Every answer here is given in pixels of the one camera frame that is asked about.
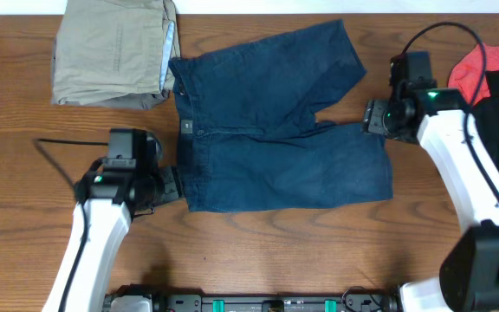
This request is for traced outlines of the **dark blue denim shorts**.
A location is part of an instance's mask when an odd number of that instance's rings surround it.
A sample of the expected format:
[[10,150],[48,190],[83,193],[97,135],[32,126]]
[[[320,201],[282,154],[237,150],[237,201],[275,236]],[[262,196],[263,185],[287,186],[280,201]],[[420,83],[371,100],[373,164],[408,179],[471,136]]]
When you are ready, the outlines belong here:
[[169,63],[190,211],[334,208],[392,198],[385,140],[320,122],[365,76],[334,20]]

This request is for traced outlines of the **folded khaki trousers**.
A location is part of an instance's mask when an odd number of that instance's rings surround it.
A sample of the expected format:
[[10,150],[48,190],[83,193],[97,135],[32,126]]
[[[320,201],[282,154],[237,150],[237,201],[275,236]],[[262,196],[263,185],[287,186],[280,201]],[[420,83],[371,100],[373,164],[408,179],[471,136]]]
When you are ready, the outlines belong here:
[[151,109],[166,101],[180,55],[172,0],[68,0],[51,60],[52,103]]

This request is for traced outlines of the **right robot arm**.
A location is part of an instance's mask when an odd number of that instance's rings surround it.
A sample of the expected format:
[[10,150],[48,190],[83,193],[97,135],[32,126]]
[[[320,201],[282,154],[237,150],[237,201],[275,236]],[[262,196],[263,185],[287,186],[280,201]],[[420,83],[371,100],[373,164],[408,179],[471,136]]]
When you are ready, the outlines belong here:
[[399,288],[399,311],[499,310],[499,172],[456,89],[367,103],[362,130],[420,145],[456,210],[461,238],[436,277]]

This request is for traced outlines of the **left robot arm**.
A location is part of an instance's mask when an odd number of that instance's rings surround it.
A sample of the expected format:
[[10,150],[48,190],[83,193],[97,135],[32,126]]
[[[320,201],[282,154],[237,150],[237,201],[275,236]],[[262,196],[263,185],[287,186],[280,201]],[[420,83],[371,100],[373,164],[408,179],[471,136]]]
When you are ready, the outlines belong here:
[[68,247],[44,311],[100,311],[120,245],[136,217],[183,197],[174,166],[159,169],[164,186],[140,205],[111,198],[89,198],[77,203]]

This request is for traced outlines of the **red garment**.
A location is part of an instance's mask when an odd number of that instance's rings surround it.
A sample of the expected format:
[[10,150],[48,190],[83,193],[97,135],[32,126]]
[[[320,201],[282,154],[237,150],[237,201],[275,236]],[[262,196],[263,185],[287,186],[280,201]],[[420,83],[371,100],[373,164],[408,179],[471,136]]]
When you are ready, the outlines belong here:
[[[492,95],[499,96],[499,47],[485,45],[484,48],[487,56],[487,67],[484,70],[485,77],[481,89],[474,100],[475,104]],[[482,63],[482,53],[480,46],[477,45],[450,73],[448,87],[458,89],[467,102],[470,102],[474,95],[478,78],[483,72]]]

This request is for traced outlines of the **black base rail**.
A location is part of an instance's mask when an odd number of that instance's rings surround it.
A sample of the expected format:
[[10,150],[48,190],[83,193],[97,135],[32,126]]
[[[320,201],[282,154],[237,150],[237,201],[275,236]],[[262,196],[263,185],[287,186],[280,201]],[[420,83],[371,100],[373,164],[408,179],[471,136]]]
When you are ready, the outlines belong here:
[[352,287],[332,296],[206,296],[131,284],[105,296],[103,312],[401,312],[399,297]]

